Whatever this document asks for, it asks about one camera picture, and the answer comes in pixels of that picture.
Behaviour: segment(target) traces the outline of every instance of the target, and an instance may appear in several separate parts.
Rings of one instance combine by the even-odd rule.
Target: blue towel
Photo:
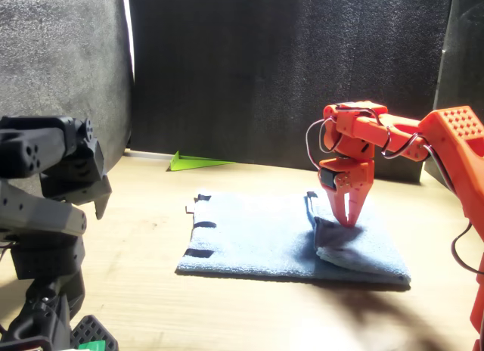
[[[356,227],[344,228],[323,191],[280,197],[203,192],[177,271],[410,283],[370,201]]]

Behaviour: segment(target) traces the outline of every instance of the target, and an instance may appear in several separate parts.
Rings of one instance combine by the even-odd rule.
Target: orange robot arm
[[[324,144],[329,151],[337,151],[344,157],[322,160],[319,165],[313,163],[319,168],[319,180],[327,191],[333,214],[342,225],[352,227],[358,220],[373,184],[372,158],[377,145],[388,159],[403,156],[421,161],[432,156],[470,220],[465,232],[472,224],[484,240],[484,126],[470,107],[434,110],[418,121],[390,115],[382,105],[360,101],[328,105],[323,117],[319,122],[321,130],[326,126]],[[328,152],[321,143],[320,148]],[[345,194],[349,194],[347,214]],[[452,243],[456,260],[478,274],[479,292],[470,320],[480,331],[484,310],[484,257],[479,271],[465,265],[455,252],[456,240]]]

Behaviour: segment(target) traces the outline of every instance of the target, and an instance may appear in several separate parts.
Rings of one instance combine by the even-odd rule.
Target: green object
[[[106,341],[93,341],[79,345],[77,349],[90,349],[91,351],[104,351],[106,349]]]
[[[231,164],[235,162],[227,162],[226,160],[212,160],[210,158],[181,156],[176,152],[172,160],[169,161],[169,168],[172,171],[182,171],[183,169],[220,166],[222,164]]]

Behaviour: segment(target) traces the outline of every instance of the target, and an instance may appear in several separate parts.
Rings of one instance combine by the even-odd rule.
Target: wooden table
[[[83,315],[96,315],[121,350],[471,350],[475,275],[452,258],[467,220],[449,191],[426,173],[421,185],[376,181],[371,191],[411,270],[405,292],[375,286],[202,278],[174,273],[191,235],[185,205],[198,188],[247,194],[303,193],[314,172],[231,164],[167,172],[169,160],[123,157],[109,173],[104,218],[88,214],[82,265]],[[474,230],[458,243],[478,266]],[[29,281],[0,264],[0,322],[20,311]]]

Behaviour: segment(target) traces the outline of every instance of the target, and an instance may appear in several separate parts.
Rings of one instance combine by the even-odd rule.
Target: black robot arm
[[[7,181],[36,174],[44,197],[27,194]],[[20,314],[2,335],[0,350],[57,351],[98,339],[108,342],[107,349],[117,349],[117,342],[93,316],[88,328],[92,336],[70,330],[70,319],[85,294],[81,263],[87,226],[84,212],[73,204],[94,201],[100,219],[110,193],[90,120],[68,116],[0,120],[0,242],[11,249],[17,277],[34,279]]]

